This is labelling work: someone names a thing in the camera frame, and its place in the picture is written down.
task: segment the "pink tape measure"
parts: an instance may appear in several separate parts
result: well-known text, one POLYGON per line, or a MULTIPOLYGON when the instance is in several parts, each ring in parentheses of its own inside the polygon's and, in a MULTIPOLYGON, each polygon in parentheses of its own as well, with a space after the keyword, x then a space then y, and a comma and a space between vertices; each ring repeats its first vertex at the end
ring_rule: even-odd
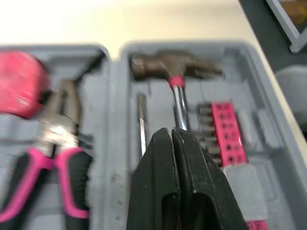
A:
POLYGON ((0 53, 0 113, 31 118, 42 108, 39 100, 49 84, 35 57, 22 52, 0 53))

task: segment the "table surface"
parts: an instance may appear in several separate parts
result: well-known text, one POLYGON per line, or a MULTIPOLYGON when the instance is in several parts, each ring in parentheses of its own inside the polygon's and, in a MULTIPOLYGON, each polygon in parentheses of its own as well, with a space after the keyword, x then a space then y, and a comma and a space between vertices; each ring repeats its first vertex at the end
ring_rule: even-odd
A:
POLYGON ((136 40, 250 43, 260 54, 307 166, 305 139, 238 0, 11 0, 1 3, 0 22, 0 45, 100 43, 113 60, 136 40))

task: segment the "gray plastic tray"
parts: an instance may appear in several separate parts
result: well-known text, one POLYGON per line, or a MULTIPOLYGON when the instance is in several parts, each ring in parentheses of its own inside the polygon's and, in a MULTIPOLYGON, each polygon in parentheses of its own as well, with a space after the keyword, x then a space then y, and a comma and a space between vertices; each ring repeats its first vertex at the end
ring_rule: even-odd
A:
MULTIPOLYGON (((12 46, 1 47, 0 52, 19 50, 37 57, 49 71, 51 89, 55 90, 63 78, 73 78, 85 68, 89 59, 98 55, 103 50, 108 56, 107 50, 101 46, 12 46)), ((98 163, 99 154, 105 152, 106 132, 106 101, 108 62, 105 58, 102 67, 83 78, 80 85, 80 96, 83 106, 83 118, 81 133, 93 137, 93 154, 98 163)), ((5 190, 5 181, 10 175, 10 165, 14 156, 21 154, 31 146, 39 128, 38 115, 31 120, 24 120, 13 115, 0 115, 0 197, 5 190)), ((59 188, 56 173, 48 177, 42 191, 37 196, 34 208, 29 213, 23 230, 60 230, 63 228, 61 221, 61 206, 59 188)), ((97 190, 94 186, 88 193, 91 199, 91 191, 97 190)), ((98 206, 93 202, 93 216, 98 206)))
MULTIPOLYGON (((33 53, 46 61, 53 69, 51 79, 55 84, 62 77, 72 76, 96 48, 28 46, 13 49, 33 53)), ((135 82, 130 72, 131 53, 154 54, 161 49, 188 50, 214 61, 224 70, 225 76, 214 80, 186 78, 189 119, 191 128, 200 130, 198 106, 216 101, 232 101, 235 111, 240 111, 240 117, 244 117, 239 120, 244 130, 243 139, 254 140, 254 144, 245 145, 248 167, 223 170, 245 220, 266 219, 269 230, 304 230, 307 226, 307 171, 290 126, 257 52, 243 43, 223 41, 131 44, 123 49, 119 61, 109 59, 101 72, 86 78, 81 87, 82 133, 93 135, 95 158, 88 189, 91 229, 126 228, 130 176, 140 160, 137 93, 147 96, 149 139, 160 128, 175 126, 173 95, 167 81, 135 82)), ((35 119, 24 121, 14 116, 0 116, 2 184, 12 156, 29 145, 13 145, 10 141, 17 137, 31 139, 25 135, 28 126, 36 126, 35 119)), ((44 229, 49 226, 61 229, 57 185, 50 180, 38 198, 24 229, 42 229, 43 226, 44 229)))

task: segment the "metal tool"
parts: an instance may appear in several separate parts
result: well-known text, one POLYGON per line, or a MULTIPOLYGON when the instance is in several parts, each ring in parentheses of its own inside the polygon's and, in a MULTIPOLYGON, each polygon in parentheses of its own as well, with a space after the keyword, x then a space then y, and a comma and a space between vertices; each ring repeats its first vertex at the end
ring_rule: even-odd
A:
POLYGON ((66 229, 88 230, 85 190, 93 158, 78 147, 82 108, 73 80, 63 80, 44 112, 37 140, 18 157, 8 181, 8 192, 0 209, 0 229, 20 229, 46 172, 56 167, 66 229))
POLYGON ((177 127, 184 130, 189 129, 184 74, 186 71, 191 72, 196 69, 222 73, 212 62, 197 58, 185 51, 162 51, 155 56, 135 54, 131 57, 131 67, 137 81, 152 76, 168 80, 175 99, 177 127))
POLYGON ((144 93, 138 93, 138 111, 139 111, 139 126, 142 156, 147 148, 147 122, 146 122, 146 96, 144 93))

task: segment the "black rubber grip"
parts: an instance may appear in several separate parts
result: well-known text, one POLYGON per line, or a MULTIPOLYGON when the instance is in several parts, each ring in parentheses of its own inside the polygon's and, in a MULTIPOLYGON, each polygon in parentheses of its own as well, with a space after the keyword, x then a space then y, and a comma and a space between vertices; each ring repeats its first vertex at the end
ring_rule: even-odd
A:
POLYGON ((65 230, 89 230, 90 219, 89 218, 74 218, 65 215, 65 230))
POLYGON ((16 159, 12 167, 13 172, 7 183, 6 194, 0 204, 0 230, 21 229, 24 219, 42 187, 48 170, 40 168, 32 158, 33 154, 25 152, 16 159), (30 171, 35 170, 37 176, 29 178, 30 171), (25 184, 32 184, 33 186, 27 190, 22 186, 25 184), (21 198, 19 202, 14 200, 16 197, 21 198))
POLYGON ((93 158, 86 152, 78 152, 69 160, 71 193, 75 206, 81 210, 89 210, 86 201, 86 184, 88 170, 93 158))

